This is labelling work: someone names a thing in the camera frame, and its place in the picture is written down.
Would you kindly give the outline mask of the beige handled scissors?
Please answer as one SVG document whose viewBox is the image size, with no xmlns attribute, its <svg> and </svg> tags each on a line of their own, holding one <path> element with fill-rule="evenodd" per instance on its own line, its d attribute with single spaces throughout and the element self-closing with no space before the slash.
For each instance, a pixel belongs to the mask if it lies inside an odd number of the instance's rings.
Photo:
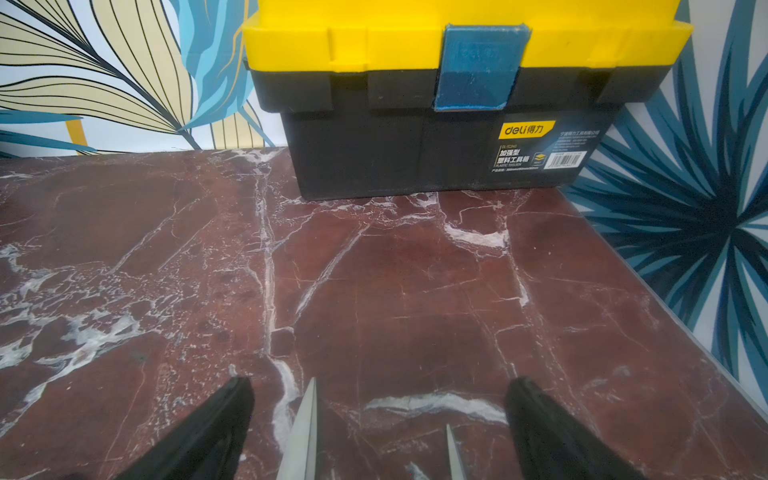
<svg viewBox="0 0 768 480">
<path fill-rule="evenodd" d="M 314 480 L 317 468 L 317 381 L 309 381 L 285 446 L 278 480 Z"/>
</svg>

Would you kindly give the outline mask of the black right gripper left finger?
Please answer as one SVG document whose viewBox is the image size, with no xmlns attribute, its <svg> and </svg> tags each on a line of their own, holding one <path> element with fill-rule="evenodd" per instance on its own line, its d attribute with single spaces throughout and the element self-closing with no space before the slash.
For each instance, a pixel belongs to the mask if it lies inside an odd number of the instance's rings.
<svg viewBox="0 0 768 480">
<path fill-rule="evenodd" d="M 250 380 L 231 378 L 117 477 L 233 479 L 253 407 Z"/>
</svg>

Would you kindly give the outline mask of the yellow black plastic toolbox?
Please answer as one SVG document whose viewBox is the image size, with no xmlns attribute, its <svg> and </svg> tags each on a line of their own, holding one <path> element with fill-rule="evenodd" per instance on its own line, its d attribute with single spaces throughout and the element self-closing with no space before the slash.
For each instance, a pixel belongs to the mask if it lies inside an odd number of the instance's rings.
<svg viewBox="0 0 768 480">
<path fill-rule="evenodd" d="M 303 198 L 571 183 L 689 41 L 676 1 L 263 1 L 242 26 Z"/>
</svg>

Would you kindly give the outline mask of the white handled scissors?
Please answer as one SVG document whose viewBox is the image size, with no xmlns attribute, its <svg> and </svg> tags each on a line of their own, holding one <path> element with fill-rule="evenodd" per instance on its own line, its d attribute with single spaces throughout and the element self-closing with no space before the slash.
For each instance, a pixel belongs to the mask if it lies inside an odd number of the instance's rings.
<svg viewBox="0 0 768 480">
<path fill-rule="evenodd" d="M 453 429 L 449 424 L 446 425 L 446 439 L 451 479 L 466 480 L 467 475 L 461 459 L 460 449 L 456 442 Z"/>
</svg>

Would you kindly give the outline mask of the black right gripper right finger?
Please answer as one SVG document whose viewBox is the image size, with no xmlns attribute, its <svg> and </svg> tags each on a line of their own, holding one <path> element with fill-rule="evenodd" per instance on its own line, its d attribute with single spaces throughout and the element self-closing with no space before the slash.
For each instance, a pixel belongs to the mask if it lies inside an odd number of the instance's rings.
<svg viewBox="0 0 768 480">
<path fill-rule="evenodd" d="M 505 414 L 525 479 L 643 479 L 528 377 L 512 380 Z"/>
</svg>

